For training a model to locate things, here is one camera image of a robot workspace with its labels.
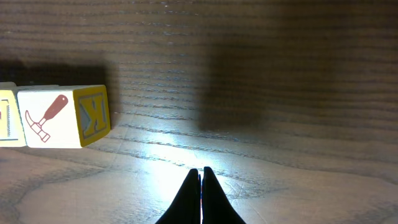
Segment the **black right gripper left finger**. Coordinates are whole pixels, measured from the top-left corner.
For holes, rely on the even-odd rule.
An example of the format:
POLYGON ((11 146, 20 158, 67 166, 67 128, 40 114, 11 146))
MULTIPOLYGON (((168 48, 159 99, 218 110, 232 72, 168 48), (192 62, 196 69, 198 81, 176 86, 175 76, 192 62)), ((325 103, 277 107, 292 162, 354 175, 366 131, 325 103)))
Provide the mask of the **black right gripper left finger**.
POLYGON ((200 223, 201 177, 190 169, 175 198, 155 224, 200 223))

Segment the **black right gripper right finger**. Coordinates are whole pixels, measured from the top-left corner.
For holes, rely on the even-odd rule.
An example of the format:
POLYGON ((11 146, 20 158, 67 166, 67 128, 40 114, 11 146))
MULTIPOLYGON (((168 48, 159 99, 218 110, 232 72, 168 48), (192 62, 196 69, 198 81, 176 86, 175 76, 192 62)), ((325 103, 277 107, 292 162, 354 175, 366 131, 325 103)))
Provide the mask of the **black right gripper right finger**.
POLYGON ((231 206, 211 167, 204 167, 202 224, 246 224, 231 206))

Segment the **hammer wooden block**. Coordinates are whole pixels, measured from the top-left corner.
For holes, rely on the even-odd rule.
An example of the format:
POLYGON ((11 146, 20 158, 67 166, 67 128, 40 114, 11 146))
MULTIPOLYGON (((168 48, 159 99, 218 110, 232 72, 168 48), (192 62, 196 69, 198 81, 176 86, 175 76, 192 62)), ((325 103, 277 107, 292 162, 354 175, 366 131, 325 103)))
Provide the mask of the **hammer wooden block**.
POLYGON ((83 148, 111 130, 105 85, 24 90, 17 99, 31 148, 83 148))

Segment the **yellow top wooden block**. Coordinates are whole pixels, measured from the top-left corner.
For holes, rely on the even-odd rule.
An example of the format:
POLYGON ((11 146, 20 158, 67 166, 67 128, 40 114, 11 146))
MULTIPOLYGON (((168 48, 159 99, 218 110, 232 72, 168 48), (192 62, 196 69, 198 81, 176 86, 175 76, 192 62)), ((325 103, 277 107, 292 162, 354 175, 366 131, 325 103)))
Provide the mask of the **yellow top wooden block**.
POLYGON ((26 146, 14 82, 1 82, 1 147, 26 146))

